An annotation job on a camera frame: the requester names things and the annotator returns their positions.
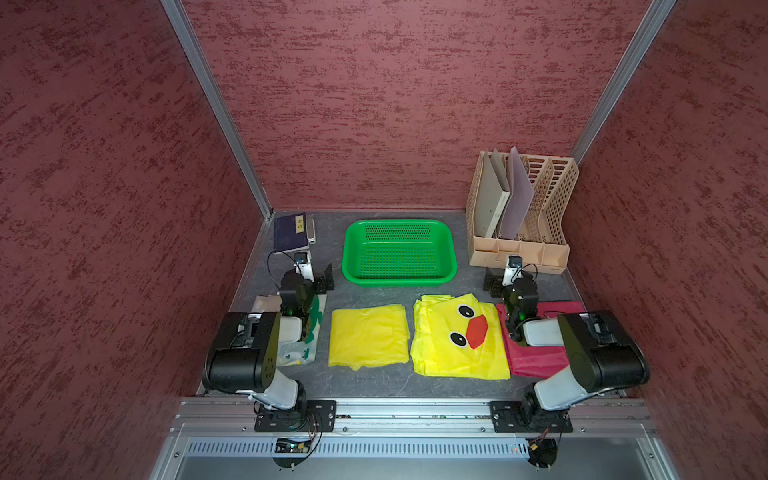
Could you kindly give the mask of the green dinosaur raincoat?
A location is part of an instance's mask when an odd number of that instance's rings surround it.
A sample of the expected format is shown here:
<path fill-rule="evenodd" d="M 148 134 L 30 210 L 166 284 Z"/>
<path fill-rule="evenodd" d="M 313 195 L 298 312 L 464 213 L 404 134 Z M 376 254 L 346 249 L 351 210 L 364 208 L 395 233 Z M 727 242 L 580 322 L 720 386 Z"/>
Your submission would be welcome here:
<path fill-rule="evenodd" d="M 327 296 L 313 295 L 309 306 L 284 306 L 279 295 L 257 296 L 249 315 L 250 324 L 247 332 L 252 337 L 257 330 L 257 322 L 265 312 L 280 311 L 277 365 L 294 366 L 313 362 L 316 358 L 317 344 L 323 321 Z M 245 341 L 250 347 L 252 338 Z"/>

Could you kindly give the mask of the yellow duck raincoat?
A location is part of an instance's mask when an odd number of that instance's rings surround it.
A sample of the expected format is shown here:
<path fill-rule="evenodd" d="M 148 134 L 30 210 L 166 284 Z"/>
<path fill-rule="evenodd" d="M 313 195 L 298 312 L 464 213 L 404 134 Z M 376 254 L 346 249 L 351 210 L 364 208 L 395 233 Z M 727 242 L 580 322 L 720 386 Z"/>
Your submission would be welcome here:
<path fill-rule="evenodd" d="M 414 371 L 427 377 L 511 378 L 496 307 L 474 295 L 424 295 L 414 304 Z"/>

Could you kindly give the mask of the plain yellow raincoat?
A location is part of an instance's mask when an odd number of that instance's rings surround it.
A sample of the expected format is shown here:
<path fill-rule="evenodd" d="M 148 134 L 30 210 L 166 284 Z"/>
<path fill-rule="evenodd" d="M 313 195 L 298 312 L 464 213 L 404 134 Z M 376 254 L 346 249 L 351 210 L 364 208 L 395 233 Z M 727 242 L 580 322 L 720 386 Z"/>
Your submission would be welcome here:
<path fill-rule="evenodd" d="M 403 305 L 337 309 L 331 316 L 328 365 L 378 368 L 409 361 L 410 330 Z"/>

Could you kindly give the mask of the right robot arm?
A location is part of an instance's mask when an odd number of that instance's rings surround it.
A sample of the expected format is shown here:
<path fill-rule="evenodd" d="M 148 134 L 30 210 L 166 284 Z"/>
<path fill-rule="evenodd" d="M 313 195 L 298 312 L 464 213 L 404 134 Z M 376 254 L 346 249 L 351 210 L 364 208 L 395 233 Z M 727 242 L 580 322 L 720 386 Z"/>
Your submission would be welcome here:
<path fill-rule="evenodd" d="M 536 276 L 522 265 L 485 270 L 483 290 L 502 301 L 500 315 L 510 370 L 537 381 L 510 405 L 531 425 L 607 392 L 643 385 L 650 367 L 610 311 L 560 312 L 545 317 Z"/>

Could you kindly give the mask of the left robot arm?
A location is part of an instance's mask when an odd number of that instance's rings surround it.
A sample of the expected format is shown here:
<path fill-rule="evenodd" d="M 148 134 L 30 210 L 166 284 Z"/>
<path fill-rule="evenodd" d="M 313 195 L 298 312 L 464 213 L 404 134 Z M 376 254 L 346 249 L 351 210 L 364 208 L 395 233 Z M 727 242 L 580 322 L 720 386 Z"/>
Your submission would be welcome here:
<path fill-rule="evenodd" d="M 254 311 L 227 313 L 207 353 L 205 390 L 244 395 L 283 420 L 304 419 L 305 388 L 280 369 L 315 360 L 334 288 L 332 266 L 313 279 L 307 266 L 298 266 L 283 275 L 276 296 L 254 303 Z"/>

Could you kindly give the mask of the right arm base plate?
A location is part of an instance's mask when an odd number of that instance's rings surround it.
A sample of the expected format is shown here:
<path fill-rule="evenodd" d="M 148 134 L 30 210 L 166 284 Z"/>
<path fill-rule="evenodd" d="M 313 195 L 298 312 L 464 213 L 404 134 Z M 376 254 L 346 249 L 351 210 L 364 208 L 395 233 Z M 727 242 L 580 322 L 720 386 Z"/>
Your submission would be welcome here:
<path fill-rule="evenodd" d="M 527 401 L 490 401 L 490 418 L 496 433 L 539 435 L 572 433 L 568 410 L 548 411 Z"/>

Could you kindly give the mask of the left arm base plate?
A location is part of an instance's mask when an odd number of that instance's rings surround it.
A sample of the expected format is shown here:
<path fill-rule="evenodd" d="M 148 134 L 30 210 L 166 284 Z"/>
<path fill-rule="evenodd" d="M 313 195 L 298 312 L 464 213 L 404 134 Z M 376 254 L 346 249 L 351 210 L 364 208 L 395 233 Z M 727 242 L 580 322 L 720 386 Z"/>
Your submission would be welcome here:
<path fill-rule="evenodd" d="M 337 402 L 308 400 L 290 410 L 261 409 L 256 414 L 255 432 L 328 433 L 334 430 Z"/>

